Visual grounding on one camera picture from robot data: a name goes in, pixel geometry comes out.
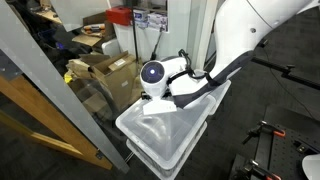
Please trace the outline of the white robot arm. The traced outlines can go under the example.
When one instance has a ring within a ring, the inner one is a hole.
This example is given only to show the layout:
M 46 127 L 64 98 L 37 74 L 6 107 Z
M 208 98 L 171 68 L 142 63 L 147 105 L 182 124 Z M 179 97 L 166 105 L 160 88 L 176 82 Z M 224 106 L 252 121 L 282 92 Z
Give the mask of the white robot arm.
M 225 0 L 215 17 L 216 63 L 209 71 L 191 68 L 181 50 L 176 56 L 146 62 L 140 71 L 145 115 L 191 109 L 253 58 L 262 39 L 320 0 Z

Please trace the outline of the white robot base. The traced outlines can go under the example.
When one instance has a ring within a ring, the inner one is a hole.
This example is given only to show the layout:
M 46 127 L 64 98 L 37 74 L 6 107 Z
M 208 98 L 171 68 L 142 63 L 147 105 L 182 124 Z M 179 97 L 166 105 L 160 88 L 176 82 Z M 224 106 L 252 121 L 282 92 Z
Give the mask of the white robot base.
M 304 157 L 302 168 L 308 180 L 320 180 L 320 154 Z

